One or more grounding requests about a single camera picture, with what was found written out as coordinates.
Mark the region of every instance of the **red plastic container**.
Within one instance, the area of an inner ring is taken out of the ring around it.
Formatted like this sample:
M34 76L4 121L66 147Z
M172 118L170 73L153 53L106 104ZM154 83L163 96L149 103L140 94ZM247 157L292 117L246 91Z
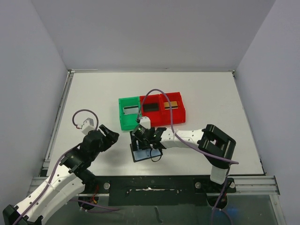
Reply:
M171 102L176 101L178 108L172 109L173 112L173 124L185 123L186 122L186 110L184 108L180 92L167 93L168 98ZM140 101L144 100L145 96L140 96ZM163 94L159 95L148 95L144 104L157 103L158 111L144 112L142 107L142 116L150 118L152 127L166 126L171 124L170 110L165 109L164 102L167 99Z

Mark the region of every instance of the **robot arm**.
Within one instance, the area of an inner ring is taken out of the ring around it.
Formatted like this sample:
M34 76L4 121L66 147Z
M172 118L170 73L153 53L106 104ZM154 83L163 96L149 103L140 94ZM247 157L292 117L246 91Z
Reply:
M169 128L147 129L139 124L133 130L132 136L138 140L139 148L144 150L179 147L203 151L212 164L210 179L218 184L225 181L236 145L234 139L211 124L205 129L178 130L175 133Z
M87 169L100 152L117 142L119 134L101 125L90 131L83 142L62 156L53 173L31 195L16 206L3 211L6 225L44 225L49 217L76 194L85 184L93 183L95 176Z

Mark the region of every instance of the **white table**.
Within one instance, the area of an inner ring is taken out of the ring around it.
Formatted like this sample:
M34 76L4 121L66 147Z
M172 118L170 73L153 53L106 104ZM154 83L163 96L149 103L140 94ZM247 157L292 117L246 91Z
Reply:
M60 155L83 140L84 134L71 121L79 109L94 111L100 124L120 134L109 150L100 153L89 168L97 176L114 175L207 175L211 164L192 149L164 150L156 163L144 160L134 163L130 151L128 131L121 131L119 98L145 95L153 88L182 95L186 109L186 123L176 129L201 129L214 124L236 140L230 174L263 174L250 127L230 72L219 73L75 73L53 150L48 175ZM88 112L75 118L82 123Z

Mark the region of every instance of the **gray wall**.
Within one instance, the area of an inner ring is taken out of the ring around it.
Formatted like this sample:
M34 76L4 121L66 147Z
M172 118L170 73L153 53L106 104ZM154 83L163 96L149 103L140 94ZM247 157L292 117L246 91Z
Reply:
M30 0L1 0L1 212L26 196L42 165L66 75Z
M300 1L277 0L238 66L236 81L288 224L300 220Z
M32 0L67 68L222 70L275 0Z

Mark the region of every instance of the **green plastic container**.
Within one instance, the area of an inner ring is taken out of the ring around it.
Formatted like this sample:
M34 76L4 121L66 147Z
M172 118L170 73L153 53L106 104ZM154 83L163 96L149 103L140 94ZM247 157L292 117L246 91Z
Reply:
M133 130L138 125L136 117L140 107L140 97L119 98L120 124L122 130Z

